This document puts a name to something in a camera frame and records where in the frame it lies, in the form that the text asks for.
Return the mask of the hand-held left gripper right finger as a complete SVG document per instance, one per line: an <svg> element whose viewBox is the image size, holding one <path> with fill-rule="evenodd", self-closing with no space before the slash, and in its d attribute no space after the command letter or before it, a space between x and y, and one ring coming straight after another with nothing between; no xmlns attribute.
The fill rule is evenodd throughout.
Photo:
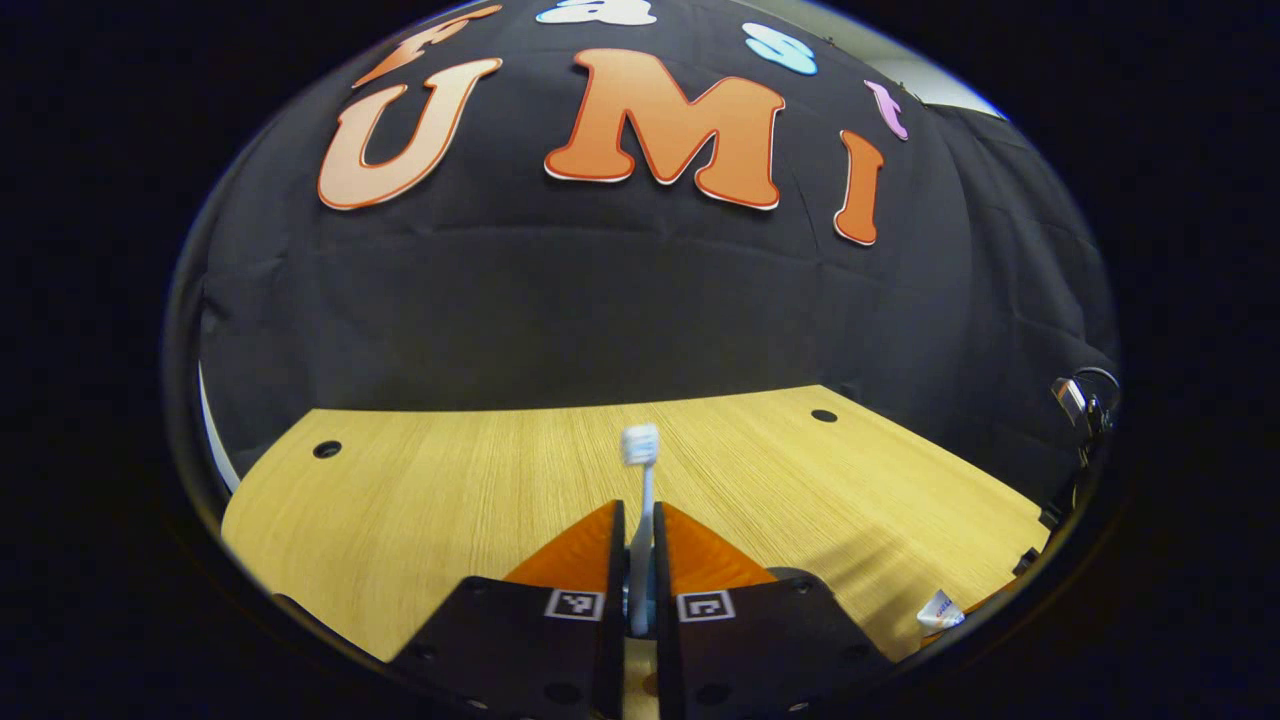
<svg viewBox="0 0 1280 720"><path fill-rule="evenodd" d="M818 577L777 577L672 503L654 515L663 719L829 719L893 670Z"/></svg>

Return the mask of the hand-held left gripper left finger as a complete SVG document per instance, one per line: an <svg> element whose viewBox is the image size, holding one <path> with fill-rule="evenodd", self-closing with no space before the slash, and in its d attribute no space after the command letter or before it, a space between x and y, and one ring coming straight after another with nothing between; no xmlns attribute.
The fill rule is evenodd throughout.
<svg viewBox="0 0 1280 720"><path fill-rule="evenodd" d="M465 719L620 719L626 569L613 500L506 577L462 579L390 666Z"/></svg>

